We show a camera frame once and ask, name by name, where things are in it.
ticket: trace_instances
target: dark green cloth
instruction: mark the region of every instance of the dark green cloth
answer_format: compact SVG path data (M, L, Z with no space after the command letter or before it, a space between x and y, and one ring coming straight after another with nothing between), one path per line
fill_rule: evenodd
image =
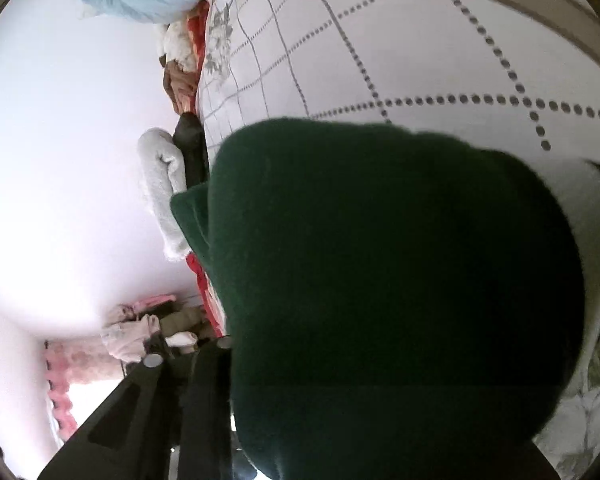
M272 479L454 477L528 440L573 370L578 251L509 155L273 120L172 210L231 322L238 437Z

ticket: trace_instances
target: white towel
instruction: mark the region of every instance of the white towel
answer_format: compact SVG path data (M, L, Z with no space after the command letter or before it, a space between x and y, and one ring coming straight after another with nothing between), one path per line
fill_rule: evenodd
M170 207L171 197L187 190L182 152L170 134L151 128L138 139L138 155L148 206L164 239L164 255L168 260L183 260L191 249Z

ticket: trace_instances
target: folded green cloth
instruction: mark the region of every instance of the folded green cloth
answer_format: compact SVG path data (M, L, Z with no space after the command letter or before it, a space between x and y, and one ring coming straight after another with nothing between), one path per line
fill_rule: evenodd
M271 479L465 472L530 439L573 371L578 250L510 155L273 120L171 207L231 322L238 437Z

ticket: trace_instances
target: white wall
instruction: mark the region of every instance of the white wall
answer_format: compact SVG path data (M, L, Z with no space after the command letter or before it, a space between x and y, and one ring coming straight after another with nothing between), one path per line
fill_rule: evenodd
M195 290L139 192L136 140L178 119L152 26L78 14L77 0L11 0L0 15L0 309L48 337Z
M0 446L16 476L35 480L56 450L46 411L44 345L0 313Z

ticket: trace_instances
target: olive green cloth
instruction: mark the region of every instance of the olive green cloth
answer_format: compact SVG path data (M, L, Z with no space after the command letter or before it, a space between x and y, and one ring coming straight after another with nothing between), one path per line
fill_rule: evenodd
M512 156L273 120L171 206L232 326L238 437L271 479L464 476L527 441L573 370L578 251Z

